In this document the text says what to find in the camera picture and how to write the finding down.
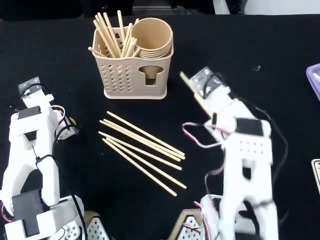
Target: cable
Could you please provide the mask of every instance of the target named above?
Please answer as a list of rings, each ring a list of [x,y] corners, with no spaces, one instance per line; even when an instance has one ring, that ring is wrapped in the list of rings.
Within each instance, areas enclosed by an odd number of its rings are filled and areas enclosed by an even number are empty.
[[[184,134],[187,137],[189,137],[190,139],[192,139],[201,148],[209,149],[209,148],[213,148],[213,147],[219,146],[219,145],[221,145],[221,144],[223,144],[225,142],[225,141],[221,141],[221,142],[217,142],[217,143],[213,143],[213,144],[209,144],[209,145],[204,145],[204,144],[200,143],[198,141],[198,139],[196,137],[194,137],[190,132],[188,132],[185,129],[185,126],[204,127],[205,125],[204,124],[200,124],[200,123],[194,123],[194,122],[185,122],[184,124],[182,124],[182,131],[184,132]],[[226,134],[230,134],[227,130],[225,130],[223,128],[216,127],[213,124],[209,125],[209,127],[217,129],[217,130],[220,130],[220,131],[222,131],[222,132],[224,132]]]
[[[51,105],[51,108],[52,109],[59,109],[59,110],[63,111],[62,118],[58,122],[58,126],[59,126],[63,122],[63,120],[65,119],[66,110],[65,110],[65,108],[63,106],[60,106],[60,105]]]
[[[251,101],[248,101],[246,99],[244,99],[243,97],[239,97],[237,96],[237,98],[242,101],[245,102],[249,105],[251,105],[252,107],[254,107],[256,110],[258,110],[259,112],[263,113],[271,122],[271,124],[273,125],[273,128],[275,129],[275,131],[278,133],[278,135],[280,136],[281,140],[283,141],[284,145],[285,145],[285,149],[282,155],[282,158],[277,166],[277,168],[274,171],[274,174],[272,176],[272,185],[275,184],[275,182],[277,181],[278,177],[279,177],[279,173],[283,167],[283,165],[285,164],[285,162],[287,161],[288,158],[288,152],[289,152],[289,144],[288,141],[286,139],[286,137],[283,135],[283,133],[281,132],[280,128],[278,127],[278,125],[276,124],[276,122],[271,118],[271,116],[267,113],[267,111],[261,109],[260,107],[258,107],[257,105],[255,105],[254,103],[252,103]]]
[[[24,91],[23,91],[23,93],[20,95],[20,97],[21,97],[21,98],[27,97],[28,94],[25,95],[25,94],[26,94],[26,91],[27,91],[28,89],[34,87],[34,86],[41,86],[41,87],[43,87],[49,94],[51,94],[51,92],[48,90],[48,88],[47,88],[44,84],[42,84],[42,83],[33,83],[33,84],[30,84],[29,86],[27,86],[27,87],[24,89]]]
[[[66,110],[63,106],[60,106],[60,105],[51,105],[50,106],[52,109],[58,109],[60,111],[63,111],[63,114],[62,114],[62,118],[59,120],[58,122],[58,126],[56,127],[56,129],[54,130],[54,137],[56,137],[56,134],[57,134],[57,129],[59,128],[60,124],[65,121],[65,125],[67,125],[67,121],[66,121]]]
[[[71,128],[71,127],[76,128],[76,129],[80,129],[80,128],[79,128],[77,125],[75,125],[75,124],[68,124],[68,125],[62,127],[62,128],[60,129],[60,131],[58,131],[58,133],[56,134],[56,136],[55,136],[55,138],[54,138],[53,145],[52,145],[52,155],[53,155],[54,152],[55,152],[55,148],[56,148],[56,144],[57,144],[57,142],[58,142],[58,138],[60,137],[60,135],[62,134],[62,132],[63,132],[64,130],[68,129],[68,128]]]
[[[11,223],[15,220],[14,217],[10,218],[8,217],[6,214],[5,214],[5,205],[4,205],[4,202],[1,201],[1,204],[0,204],[0,210],[1,210],[1,216],[3,217],[4,220],[6,220],[8,223]]]
[[[61,229],[63,229],[64,232],[63,232],[63,234],[62,234],[62,237],[60,237],[58,240],[61,240],[62,238],[64,238],[64,237],[65,237],[65,234],[66,234],[66,230],[65,230],[63,227],[62,227]]]
[[[207,93],[207,86],[208,86],[208,83],[210,81],[215,81],[214,78],[218,78],[219,81],[222,82],[222,84],[225,84],[225,78],[224,76],[220,73],[220,72],[213,72],[212,75],[205,81],[204,85],[203,85],[203,98],[206,99],[209,94],[214,90],[211,90],[209,93]]]
[[[219,237],[219,235],[220,235],[220,232],[218,231],[218,233],[217,233],[217,235],[215,236],[214,240],[217,240],[218,237]]]
[[[197,232],[197,233],[200,233],[200,230],[199,230],[199,229],[201,229],[201,228],[204,227],[204,226],[192,227],[192,226],[189,226],[188,224],[185,224],[185,223],[183,223],[182,225],[183,225],[186,229],[190,229],[190,230],[195,231],[195,232]]]

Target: perforated metal plate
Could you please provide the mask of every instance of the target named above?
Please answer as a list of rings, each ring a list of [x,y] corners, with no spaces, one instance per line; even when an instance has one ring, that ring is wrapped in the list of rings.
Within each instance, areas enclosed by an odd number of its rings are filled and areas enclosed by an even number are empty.
[[[195,217],[188,216],[184,222],[185,224],[189,225],[192,228],[198,228],[200,225],[197,223]],[[177,237],[177,240],[201,240],[201,233],[191,230],[186,227],[182,227],[181,231]]]
[[[88,240],[110,240],[98,217],[94,217],[87,227]]]

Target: paper cup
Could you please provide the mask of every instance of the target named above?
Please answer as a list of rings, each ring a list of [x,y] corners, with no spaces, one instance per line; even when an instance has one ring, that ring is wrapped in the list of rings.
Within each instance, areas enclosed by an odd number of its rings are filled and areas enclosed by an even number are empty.
[[[144,18],[139,20],[131,30],[132,38],[136,38],[136,46],[141,51],[152,53],[166,49],[173,39],[171,27],[158,18]]]
[[[154,51],[154,52],[148,52],[148,51],[141,51],[140,50],[140,55],[143,55],[143,56],[155,56],[155,55],[158,55],[158,56],[160,56],[160,55],[163,55],[164,53],[167,53],[167,52],[169,52],[169,50],[171,49],[171,45],[172,44],[170,44],[170,45],[168,45],[167,47],[165,47],[164,49],[162,49],[162,50],[158,50],[158,51]]]

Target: beige plastic caddy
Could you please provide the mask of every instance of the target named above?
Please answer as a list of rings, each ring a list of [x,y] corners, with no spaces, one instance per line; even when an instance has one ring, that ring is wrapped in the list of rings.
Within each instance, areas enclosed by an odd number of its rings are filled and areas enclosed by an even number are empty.
[[[117,42],[122,48],[121,28],[113,27],[113,31],[120,36]],[[99,32],[94,31],[92,48],[107,56],[92,53],[100,72],[104,95],[109,99],[163,99],[167,95],[167,80],[174,53],[170,26],[157,18],[145,18],[132,27],[131,37],[137,38],[136,47],[141,47],[138,56],[111,58]]]

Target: chopstick held by gripper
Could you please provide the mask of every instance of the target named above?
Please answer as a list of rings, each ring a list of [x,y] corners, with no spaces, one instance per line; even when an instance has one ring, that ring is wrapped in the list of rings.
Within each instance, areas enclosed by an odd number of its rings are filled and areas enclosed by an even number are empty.
[[[103,124],[103,125],[106,125],[106,126],[109,127],[109,128],[112,128],[112,129],[118,131],[119,133],[122,133],[122,134],[124,134],[124,135],[127,135],[128,137],[130,137],[130,138],[132,138],[132,139],[134,139],[134,140],[136,140],[136,141],[138,141],[138,142],[140,142],[140,143],[148,146],[149,148],[152,148],[152,149],[154,149],[154,150],[162,153],[163,155],[168,156],[169,158],[172,158],[173,160],[176,160],[177,162],[180,162],[180,161],[181,161],[180,158],[178,158],[178,157],[176,157],[176,156],[173,156],[173,155],[171,155],[170,153],[161,150],[160,148],[157,148],[157,147],[155,147],[155,146],[153,146],[153,145],[148,144],[148,143],[147,143],[146,141],[144,141],[142,138],[135,137],[134,135],[132,135],[132,134],[126,132],[126,131],[123,131],[122,129],[120,129],[120,128],[114,126],[114,125],[111,125],[111,124],[109,124],[109,123],[107,123],[107,122],[105,122],[105,121],[100,120],[99,122],[100,122],[101,124]]]
[[[102,139],[104,143],[106,143],[109,147],[111,147],[113,150],[115,150],[118,154],[120,154],[122,157],[124,157],[129,163],[134,165],[137,169],[139,169],[141,172],[143,172],[145,175],[147,175],[149,178],[151,178],[153,181],[155,181],[158,185],[160,185],[162,188],[164,188],[166,191],[168,191],[172,196],[176,197],[177,193],[175,193],[171,188],[169,188],[167,185],[165,185],[162,181],[157,179],[155,176],[153,176],[150,172],[145,170],[142,166],[140,166],[138,163],[133,161],[129,156],[127,156],[125,153],[123,153],[120,149],[115,147],[112,143],[107,141],[106,139]]]
[[[183,189],[186,189],[187,186],[184,185],[183,183],[179,182],[178,180],[176,180],[175,178],[173,178],[172,176],[170,176],[169,174],[165,173],[164,171],[160,170],[159,168],[157,168],[156,166],[154,166],[153,164],[149,163],[148,161],[144,160],[142,157],[139,157],[137,154],[133,153],[132,151],[130,151],[129,149],[125,148],[124,146],[120,145],[119,143],[113,141],[111,138],[106,138],[107,141],[109,141],[110,143],[112,143],[114,146],[116,146],[118,149],[121,149],[122,151],[126,152],[127,154],[131,155],[132,157],[136,158],[137,160],[139,160],[140,162],[142,162],[143,164],[147,165],[149,168],[155,170],[158,174],[161,174],[162,176],[164,176],[165,178],[169,179],[170,181],[172,181],[173,183],[177,184],[178,186],[180,186]]]
[[[154,140],[154,141],[156,141],[156,142],[158,142],[158,143],[162,144],[162,145],[163,145],[163,146],[165,146],[166,148],[171,149],[172,151],[174,151],[174,152],[176,152],[176,153],[178,153],[178,154],[180,154],[180,155],[182,155],[182,156],[184,156],[184,155],[185,155],[185,153],[184,153],[184,152],[179,151],[178,149],[174,148],[173,146],[171,146],[171,145],[169,145],[169,144],[165,143],[164,141],[160,140],[159,138],[157,138],[157,137],[155,137],[155,136],[153,136],[153,135],[151,135],[151,134],[147,133],[146,131],[142,130],[141,128],[139,128],[139,127],[137,127],[137,126],[133,125],[132,123],[130,123],[130,122],[128,122],[128,121],[126,121],[126,120],[124,120],[123,118],[121,118],[121,117],[119,117],[119,116],[115,115],[114,113],[112,113],[112,112],[110,112],[110,111],[107,111],[106,113],[107,113],[107,114],[109,114],[111,117],[113,117],[113,118],[115,118],[115,119],[119,120],[120,122],[122,122],[122,123],[124,123],[124,124],[128,125],[129,127],[133,128],[134,130],[137,130],[138,132],[140,132],[140,133],[142,133],[142,134],[146,135],[148,138],[151,138],[152,140]]]
[[[135,146],[132,146],[131,144],[129,144],[129,143],[126,143],[126,142],[124,142],[124,141],[121,141],[120,139],[118,139],[118,138],[116,138],[116,137],[114,137],[114,136],[110,136],[110,135],[108,135],[108,134],[106,134],[106,133],[104,133],[104,132],[101,132],[101,131],[98,131],[98,133],[100,134],[100,135],[102,135],[102,136],[104,136],[104,137],[106,137],[106,138],[109,138],[109,139],[112,139],[113,141],[115,141],[115,142],[117,142],[117,143],[119,143],[119,144],[122,144],[122,145],[124,145],[124,146],[126,146],[126,147],[128,147],[128,148],[130,148],[130,149],[132,149],[132,150],[135,150],[135,151],[137,151],[137,152],[139,152],[139,153],[141,153],[141,154],[144,154],[144,155],[146,155],[146,156],[148,156],[148,157],[150,157],[150,158],[152,158],[152,159],[154,159],[154,160],[156,160],[156,161],[158,161],[158,162],[160,162],[160,163],[163,163],[163,164],[165,164],[165,165],[167,165],[167,166],[170,166],[170,167],[172,167],[172,168],[174,168],[174,169],[177,169],[177,170],[182,170],[182,167],[180,167],[180,166],[178,166],[178,165],[175,165],[175,164],[173,164],[173,163],[171,163],[171,162],[169,162],[169,161],[167,161],[167,160],[164,160],[164,159],[162,159],[162,158],[160,158],[160,157],[157,157],[157,156],[155,156],[155,155],[153,155],[153,154],[151,154],[151,153],[148,153],[148,152],[146,152],[146,151],[144,151],[144,150],[142,150],[142,149],[140,149],[140,148],[137,148],[137,147],[135,147]]]

